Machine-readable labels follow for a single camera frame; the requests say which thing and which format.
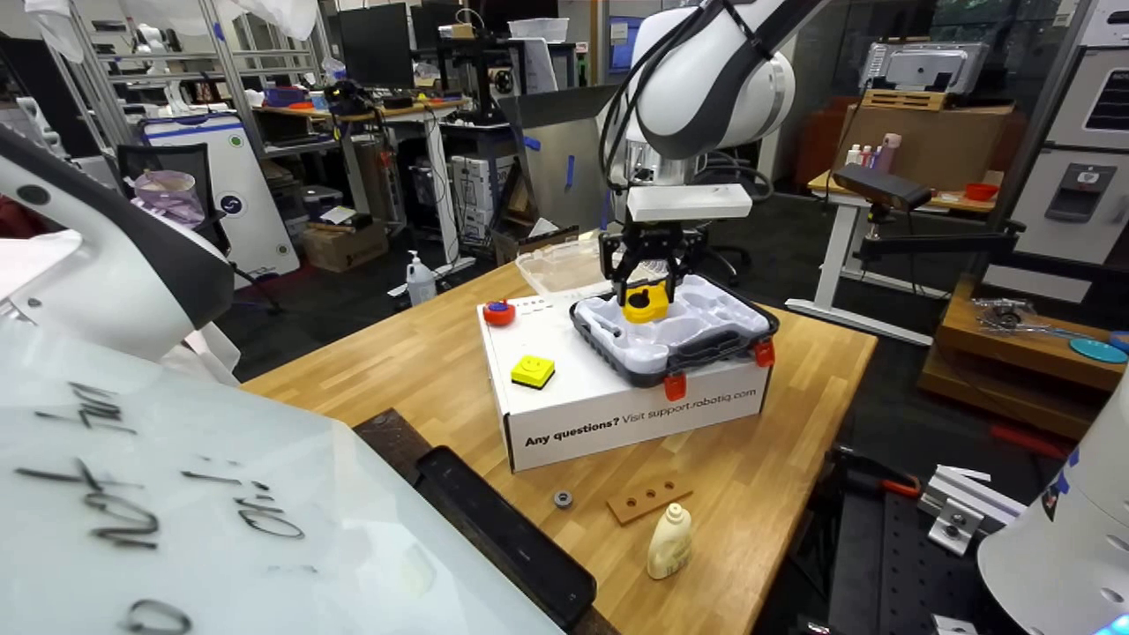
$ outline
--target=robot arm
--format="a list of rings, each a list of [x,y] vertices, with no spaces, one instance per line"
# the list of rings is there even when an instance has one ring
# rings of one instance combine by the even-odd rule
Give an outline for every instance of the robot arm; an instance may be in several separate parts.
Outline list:
[[[0,316],[163,361],[231,308],[233,269],[211,244],[133,209],[12,128],[0,128],[0,197],[82,234],[75,254],[0,297]]]
[[[680,277],[680,223],[743,218],[752,197],[743,182],[664,182],[653,167],[621,167],[627,156],[659,156],[693,167],[718,147],[745,143],[774,131],[796,97],[796,69],[774,51],[827,0],[707,0],[641,21],[631,72],[606,104],[600,167],[616,189],[627,189],[625,229],[603,239],[603,276],[627,303],[627,276],[638,259],[667,259],[664,294]]]

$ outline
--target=small yellow block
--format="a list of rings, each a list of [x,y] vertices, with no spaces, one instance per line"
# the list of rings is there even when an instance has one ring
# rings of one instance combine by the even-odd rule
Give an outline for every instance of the small yellow block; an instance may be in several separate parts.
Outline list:
[[[551,383],[551,378],[557,375],[557,363],[556,361],[549,361],[549,357],[522,357],[513,370],[510,370],[510,378],[514,379],[514,383],[526,383],[526,386],[544,386],[544,383]]]

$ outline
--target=whiteboard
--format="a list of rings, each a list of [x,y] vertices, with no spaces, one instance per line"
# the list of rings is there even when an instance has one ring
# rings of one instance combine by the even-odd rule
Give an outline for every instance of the whiteboard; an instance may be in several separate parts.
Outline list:
[[[0,325],[0,631],[557,631],[351,428]]]

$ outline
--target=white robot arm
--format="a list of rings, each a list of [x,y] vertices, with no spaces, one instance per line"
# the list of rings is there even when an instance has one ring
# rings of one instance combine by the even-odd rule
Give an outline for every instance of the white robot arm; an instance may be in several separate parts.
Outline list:
[[[697,188],[679,177],[698,156],[774,131],[796,97],[796,69],[774,51],[827,0],[707,0],[641,21],[631,72],[606,104],[600,168],[625,189],[625,224],[603,236],[603,276],[621,303],[638,259],[667,259],[667,299],[680,277],[680,223],[743,218],[743,182]]]

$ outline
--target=wooden tabletop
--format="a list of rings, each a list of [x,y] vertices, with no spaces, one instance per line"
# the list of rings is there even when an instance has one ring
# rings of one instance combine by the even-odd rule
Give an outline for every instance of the wooden tabletop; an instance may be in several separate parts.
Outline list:
[[[246,390],[355,428],[398,408],[586,563],[600,586],[598,611],[621,631],[747,635],[877,337],[774,310],[776,370],[759,418],[513,472],[473,315],[478,303],[504,297],[529,297],[514,263],[262,375]],[[667,582],[641,572],[658,516],[617,526],[606,511],[606,498],[658,475],[680,475],[697,491],[684,498],[697,516],[693,559]],[[557,491],[574,498],[569,511],[556,506]]]
[[[810,179],[812,195],[836,195],[836,197],[858,197],[847,188],[840,188],[840,179],[832,179],[832,171],[820,171]],[[939,189],[927,209],[946,209],[946,211],[965,211],[965,216],[993,216],[995,211],[995,197],[993,201],[970,201],[960,189]]]

